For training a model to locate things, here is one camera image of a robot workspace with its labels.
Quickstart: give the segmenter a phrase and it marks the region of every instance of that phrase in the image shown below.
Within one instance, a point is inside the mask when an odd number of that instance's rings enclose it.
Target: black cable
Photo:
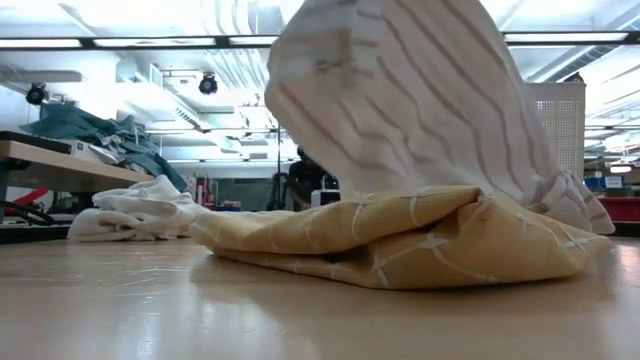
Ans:
[[[42,211],[12,203],[10,201],[0,200],[0,208],[12,209],[15,215],[26,221],[29,225],[51,226],[56,223],[55,219]]]

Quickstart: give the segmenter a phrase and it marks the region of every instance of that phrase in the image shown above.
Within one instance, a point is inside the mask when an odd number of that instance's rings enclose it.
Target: red object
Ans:
[[[14,204],[18,204],[18,205],[22,205],[22,206],[29,206],[31,204],[34,203],[34,201],[40,199],[41,197],[47,195],[47,193],[49,192],[49,189],[47,188],[37,188],[35,190],[33,190],[32,192],[28,193],[27,195],[21,197],[21,198],[17,198],[15,200],[13,200],[12,202]],[[6,215],[9,215],[11,213],[13,213],[13,209],[4,209],[4,213]]]
[[[599,199],[613,222],[640,222],[640,198]]]

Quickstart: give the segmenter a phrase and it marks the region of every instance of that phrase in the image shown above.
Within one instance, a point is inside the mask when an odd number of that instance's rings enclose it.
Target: spotlight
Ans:
[[[211,73],[205,73],[202,81],[200,81],[200,86],[198,86],[198,89],[204,95],[211,95],[218,92],[218,82],[216,81],[216,76]]]
[[[31,89],[27,92],[27,102],[31,105],[42,105],[48,101],[49,93],[45,90],[46,87],[44,83],[31,84]]]

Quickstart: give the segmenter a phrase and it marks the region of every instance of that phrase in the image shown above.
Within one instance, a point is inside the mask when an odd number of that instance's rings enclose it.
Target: ceiling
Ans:
[[[271,35],[282,31],[302,2],[3,0],[0,37]],[[503,31],[640,29],[640,0],[482,2]],[[520,47],[511,51],[522,76],[531,82],[561,81],[580,72],[587,83],[585,144],[590,154],[640,144],[635,135],[640,133],[640,46]],[[268,79],[267,57],[267,49],[0,52],[0,83],[26,89],[38,71],[38,76],[56,79],[47,81],[50,91],[78,101],[95,115],[117,118],[133,113],[150,128],[164,129],[165,146],[216,144],[236,152],[220,152],[222,157],[238,156],[238,152],[247,157],[247,149],[252,152],[259,146],[270,158],[276,136],[262,130],[276,122],[260,106]],[[161,72],[161,83],[125,81],[123,59],[133,59],[145,78],[152,76],[149,66],[153,64]],[[203,72],[217,75],[220,89],[215,96],[199,93]],[[185,119],[217,130],[177,134],[174,130],[193,127]],[[287,151],[295,152],[286,134],[284,138]]]

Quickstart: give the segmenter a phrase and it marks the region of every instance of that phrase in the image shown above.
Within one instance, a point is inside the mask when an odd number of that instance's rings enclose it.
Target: person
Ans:
[[[293,199],[293,210],[302,211],[311,207],[311,193],[322,189],[327,172],[298,147],[300,160],[289,168],[289,196]]]

